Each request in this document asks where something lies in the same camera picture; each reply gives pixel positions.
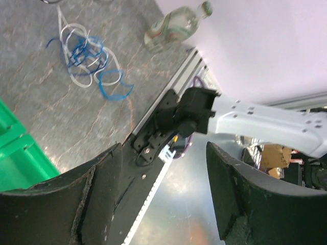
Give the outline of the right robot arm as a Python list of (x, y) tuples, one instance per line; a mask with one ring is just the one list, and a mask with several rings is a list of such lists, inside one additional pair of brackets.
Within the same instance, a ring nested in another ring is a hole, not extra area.
[(155, 116), (162, 133), (235, 134), (279, 144), (313, 158), (326, 156), (326, 113), (251, 104), (214, 90), (188, 88), (175, 106)]

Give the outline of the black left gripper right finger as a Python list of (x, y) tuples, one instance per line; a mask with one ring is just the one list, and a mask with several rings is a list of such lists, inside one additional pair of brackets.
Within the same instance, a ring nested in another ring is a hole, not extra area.
[(271, 177), (212, 142), (206, 165), (226, 244), (326, 244), (326, 192)]

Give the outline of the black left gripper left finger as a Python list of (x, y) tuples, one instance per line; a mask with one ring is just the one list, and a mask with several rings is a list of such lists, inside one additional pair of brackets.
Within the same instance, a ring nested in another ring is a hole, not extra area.
[(1, 244), (109, 244), (122, 171), (117, 143), (28, 189), (1, 193)]

